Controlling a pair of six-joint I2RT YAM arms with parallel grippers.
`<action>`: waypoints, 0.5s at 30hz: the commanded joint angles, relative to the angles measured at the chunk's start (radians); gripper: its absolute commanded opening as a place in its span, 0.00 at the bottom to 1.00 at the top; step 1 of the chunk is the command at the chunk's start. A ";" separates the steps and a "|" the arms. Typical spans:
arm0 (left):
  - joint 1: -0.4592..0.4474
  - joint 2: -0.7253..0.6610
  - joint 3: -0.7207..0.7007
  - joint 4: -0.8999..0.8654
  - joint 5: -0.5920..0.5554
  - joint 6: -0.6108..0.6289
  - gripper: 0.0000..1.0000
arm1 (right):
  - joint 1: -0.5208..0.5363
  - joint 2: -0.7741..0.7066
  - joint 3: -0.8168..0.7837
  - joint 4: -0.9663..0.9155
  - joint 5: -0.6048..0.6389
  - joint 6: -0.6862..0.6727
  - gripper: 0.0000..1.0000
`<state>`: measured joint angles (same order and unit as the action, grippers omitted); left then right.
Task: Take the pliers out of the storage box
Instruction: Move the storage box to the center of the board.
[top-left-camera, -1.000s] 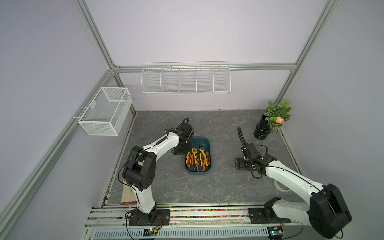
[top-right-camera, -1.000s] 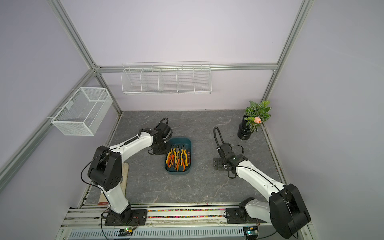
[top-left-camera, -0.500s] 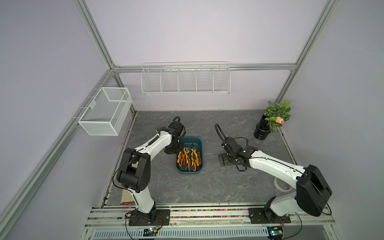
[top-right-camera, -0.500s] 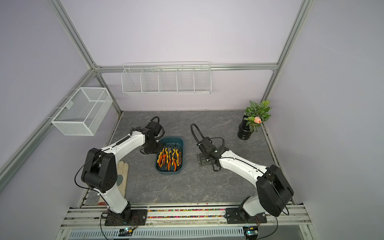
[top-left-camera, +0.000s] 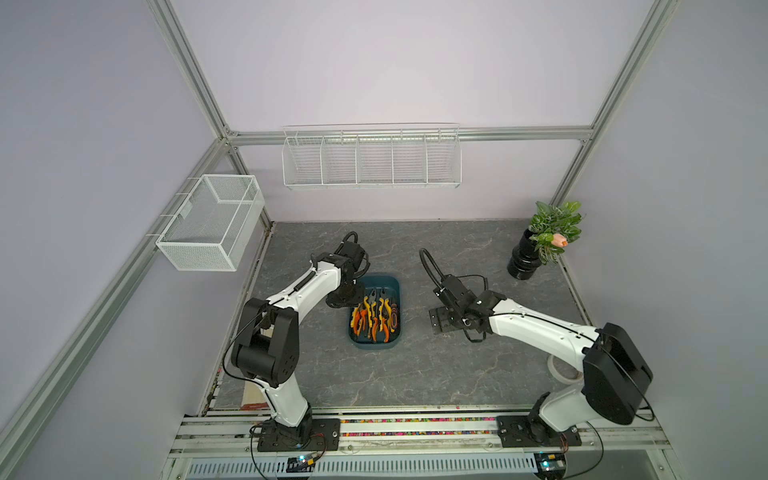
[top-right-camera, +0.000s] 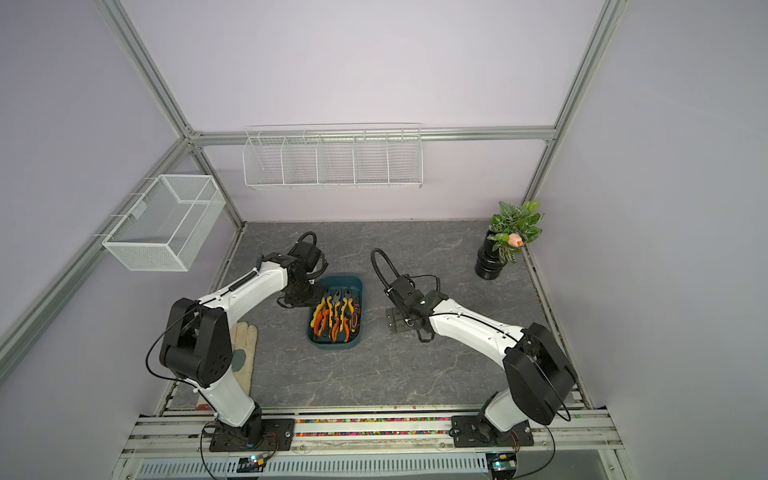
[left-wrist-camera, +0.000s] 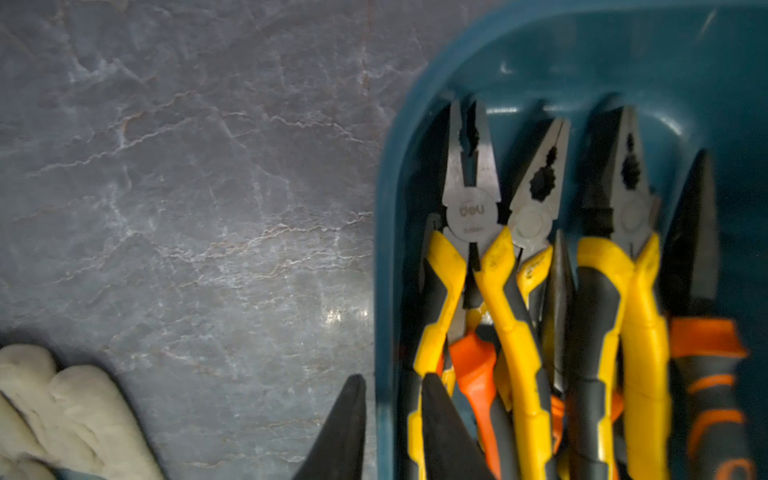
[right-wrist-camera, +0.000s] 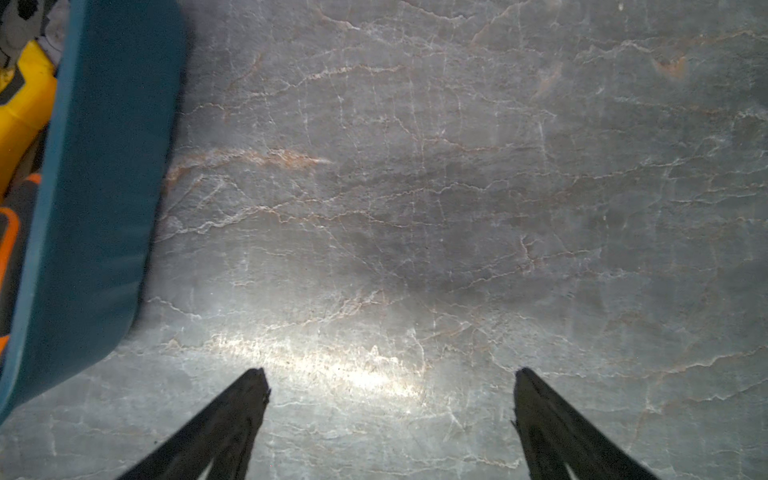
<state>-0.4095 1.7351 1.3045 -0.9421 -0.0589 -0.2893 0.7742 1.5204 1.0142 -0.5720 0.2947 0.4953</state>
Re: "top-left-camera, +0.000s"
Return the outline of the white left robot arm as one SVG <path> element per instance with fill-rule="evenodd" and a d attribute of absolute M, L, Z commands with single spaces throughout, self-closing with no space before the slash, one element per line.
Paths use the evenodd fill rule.
<path fill-rule="evenodd" d="M 300 323 L 320 302 L 335 309 L 363 301 L 359 279 L 370 263 L 358 234 L 349 232 L 333 252 L 311 258 L 298 280 L 266 299 L 242 307 L 238 332 L 228 348 L 229 363 L 242 378 L 258 385 L 272 410 L 272 422 L 286 434 L 304 439 L 312 423 L 311 407 L 294 375 L 300 357 Z"/>

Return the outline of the orange black pliers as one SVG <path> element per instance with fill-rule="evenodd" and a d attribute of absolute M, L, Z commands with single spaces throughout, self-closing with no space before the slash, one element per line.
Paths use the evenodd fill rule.
<path fill-rule="evenodd" d="M 356 306 L 352 311 L 352 320 L 350 322 L 350 329 L 355 337 L 358 337 L 367 325 L 367 307 L 364 303 Z"/>

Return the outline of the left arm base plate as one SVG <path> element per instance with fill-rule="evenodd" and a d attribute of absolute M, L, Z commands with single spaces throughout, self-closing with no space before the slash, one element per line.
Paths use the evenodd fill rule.
<path fill-rule="evenodd" d="M 341 439 L 338 419 L 310 419 L 297 427 L 269 420 L 258 427 L 254 441 L 259 452 L 336 451 Z"/>

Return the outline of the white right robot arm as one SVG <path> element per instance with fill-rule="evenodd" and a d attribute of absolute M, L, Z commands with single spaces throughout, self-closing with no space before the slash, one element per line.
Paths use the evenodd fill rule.
<path fill-rule="evenodd" d="M 630 425 L 647 402 L 653 373 L 622 327 L 601 328 L 535 311 L 495 291 L 473 293 L 461 279 L 444 275 L 434 293 L 454 330 L 494 334 L 521 341 L 569 365 L 581 378 L 539 397 L 526 419 L 532 438 L 560 434 L 580 423 L 604 419 Z"/>

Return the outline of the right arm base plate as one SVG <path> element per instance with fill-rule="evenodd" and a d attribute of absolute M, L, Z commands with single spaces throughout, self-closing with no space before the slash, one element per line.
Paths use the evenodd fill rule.
<path fill-rule="evenodd" d="M 578 447 L 582 439 L 578 429 L 571 427 L 564 432 L 556 432 L 539 420 L 530 420 L 527 416 L 503 415 L 496 417 L 497 435 L 503 448 Z"/>

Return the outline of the large yellow black pliers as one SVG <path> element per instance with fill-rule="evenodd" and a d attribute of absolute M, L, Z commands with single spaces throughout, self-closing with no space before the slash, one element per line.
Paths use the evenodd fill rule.
<path fill-rule="evenodd" d="M 390 341 L 392 309 L 389 298 L 384 291 L 378 296 L 378 333 L 377 338 L 384 343 Z"/>

